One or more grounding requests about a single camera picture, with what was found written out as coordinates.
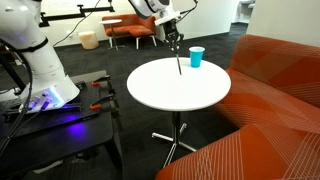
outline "blue cup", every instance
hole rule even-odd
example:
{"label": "blue cup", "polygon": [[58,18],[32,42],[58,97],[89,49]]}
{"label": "blue cup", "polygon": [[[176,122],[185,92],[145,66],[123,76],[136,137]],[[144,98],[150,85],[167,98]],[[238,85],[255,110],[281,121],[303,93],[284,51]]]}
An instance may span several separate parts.
{"label": "blue cup", "polygon": [[204,50],[205,49],[200,46],[194,46],[189,48],[191,67],[193,68],[200,67]]}

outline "black table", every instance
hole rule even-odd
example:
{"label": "black table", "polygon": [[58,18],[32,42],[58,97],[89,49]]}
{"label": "black table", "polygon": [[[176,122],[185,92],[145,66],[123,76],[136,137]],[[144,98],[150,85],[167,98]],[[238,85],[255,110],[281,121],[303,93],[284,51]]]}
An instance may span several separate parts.
{"label": "black table", "polygon": [[115,167],[122,170],[119,139],[110,112],[14,138],[0,157],[0,179],[20,175],[103,145]]}

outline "dark carpet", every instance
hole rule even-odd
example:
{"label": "dark carpet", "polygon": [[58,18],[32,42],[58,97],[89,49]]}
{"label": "dark carpet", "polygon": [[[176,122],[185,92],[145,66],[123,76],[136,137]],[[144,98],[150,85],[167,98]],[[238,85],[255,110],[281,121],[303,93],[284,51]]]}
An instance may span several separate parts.
{"label": "dark carpet", "polygon": [[[200,37],[185,40],[180,48],[180,56],[189,56],[188,48],[203,46],[206,48],[204,58],[222,68],[229,66],[230,57],[238,38],[245,34],[247,25],[233,24],[231,31],[225,34]],[[124,132],[121,133],[121,145],[124,162],[123,172],[116,171],[109,155],[104,148],[99,148],[100,154],[86,162],[71,163],[73,157],[64,160],[61,166],[42,174],[28,172],[24,180],[151,180],[155,177],[167,157],[171,144],[153,139],[152,132],[171,135],[171,113],[155,110],[135,101],[128,93],[126,80],[129,74],[138,66],[174,54],[162,42],[154,47],[151,38],[140,40],[140,49],[135,49],[134,38],[118,39],[118,44],[126,47],[108,50],[108,41],[100,42],[94,50],[85,50],[81,45],[56,48],[63,66],[70,76],[106,70],[111,75],[112,83],[117,92],[120,104],[121,121]],[[27,80],[23,66],[14,66],[16,72]],[[15,86],[10,77],[0,71],[0,90]],[[183,112],[182,122],[188,124],[181,140],[201,148],[233,132],[227,121],[210,108],[192,112]],[[190,152],[178,148],[173,157],[176,160]]]}

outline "white stool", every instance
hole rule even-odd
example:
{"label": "white stool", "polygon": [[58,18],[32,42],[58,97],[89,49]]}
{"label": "white stool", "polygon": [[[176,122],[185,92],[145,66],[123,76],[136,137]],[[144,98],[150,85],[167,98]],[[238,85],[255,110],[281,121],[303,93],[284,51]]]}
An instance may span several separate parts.
{"label": "white stool", "polygon": [[79,37],[84,49],[95,49],[99,46],[99,42],[94,31],[81,32],[79,33]]}

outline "table top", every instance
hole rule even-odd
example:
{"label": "table top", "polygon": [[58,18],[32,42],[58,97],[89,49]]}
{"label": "table top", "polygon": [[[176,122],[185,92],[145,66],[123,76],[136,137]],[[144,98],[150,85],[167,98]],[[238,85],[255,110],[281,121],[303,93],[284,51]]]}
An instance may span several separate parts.
{"label": "table top", "polygon": [[122,19],[109,19],[109,20],[104,20],[104,21],[100,21],[100,24],[116,24],[121,22]]}
{"label": "table top", "polygon": [[165,58],[136,68],[128,77],[127,88],[140,103],[160,110],[190,111],[208,107],[228,93],[229,75],[219,66],[202,60],[199,68],[190,58]]}
{"label": "table top", "polygon": [[[103,75],[106,75],[105,71],[91,73],[90,77],[93,78],[89,81]],[[76,82],[85,79],[84,76],[79,76],[73,80]],[[0,157],[0,179],[33,170],[88,148],[99,146],[112,140],[113,132],[111,113],[103,112],[93,119],[14,138]]]}

